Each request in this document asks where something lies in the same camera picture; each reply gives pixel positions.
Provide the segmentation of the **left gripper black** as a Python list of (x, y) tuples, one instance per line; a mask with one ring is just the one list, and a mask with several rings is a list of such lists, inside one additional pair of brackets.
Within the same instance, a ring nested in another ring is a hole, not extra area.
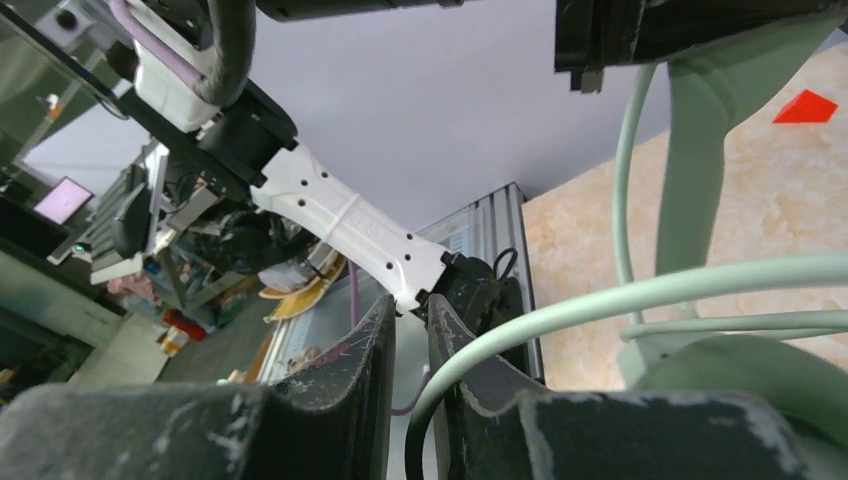
[(655, 63), (734, 37), (847, 17), (845, 1), (558, 1), (553, 68), (601, 90), (607, 67)]

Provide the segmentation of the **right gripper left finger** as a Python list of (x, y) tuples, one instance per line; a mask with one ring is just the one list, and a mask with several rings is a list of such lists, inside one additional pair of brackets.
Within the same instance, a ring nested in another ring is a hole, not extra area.
[(395, 302), (273, 384), (46, 384), (1, 414), (5, 479), (382, 479)]

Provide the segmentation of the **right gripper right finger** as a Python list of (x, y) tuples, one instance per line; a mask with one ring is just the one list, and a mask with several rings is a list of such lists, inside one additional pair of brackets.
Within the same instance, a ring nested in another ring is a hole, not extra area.
[(430, 340), (454, 378), (433, 410), (442, 479), (805, 479), (795, 406), (808, 354), (695, 341), (632, 390), (556, 392), (479, 345), (443, 300)]

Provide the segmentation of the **mint green headphones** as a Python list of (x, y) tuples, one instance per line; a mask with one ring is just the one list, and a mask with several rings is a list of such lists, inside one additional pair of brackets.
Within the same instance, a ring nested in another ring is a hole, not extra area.
[[(837, 27), (834, 19), (771, 26), (672, 60), (670, 143), (656, 239), (655, 273), (704, 270), (724, 175), (727, 134), (764, 106)], [(781, 472), (800, 479), (847, 475), (847, 375), (794, 341), (847, 329), (843, 311), (645, 323), (630, 313), (624, 341), (648, 346), (634, 385), (642, 391), (738, 391), (766, 401), (789, 432), (775, 441)]]

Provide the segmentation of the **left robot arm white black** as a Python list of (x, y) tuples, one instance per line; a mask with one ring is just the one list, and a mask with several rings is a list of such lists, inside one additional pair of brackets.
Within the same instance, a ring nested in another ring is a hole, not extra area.
[[(131, 36), (136, 100), (170, 125), (184, 156), (221, 193), (299, 225), (375, 278), (407, 310), (442, 296), (486, 331), (501, 283), (483, 261), (416, 237), (328, 173), (290, 117), (248, 79), (256, 16), (312, 20), (394, 10), (394, 1), (113, 1)], [(657, 275), (702, 267), (722, 186), (723, 143), (847, 17), (843, 1), (561, 1), (555, 68), (574, 89), (606, 67), (658, 62), (672, 126), (657, 236)]]

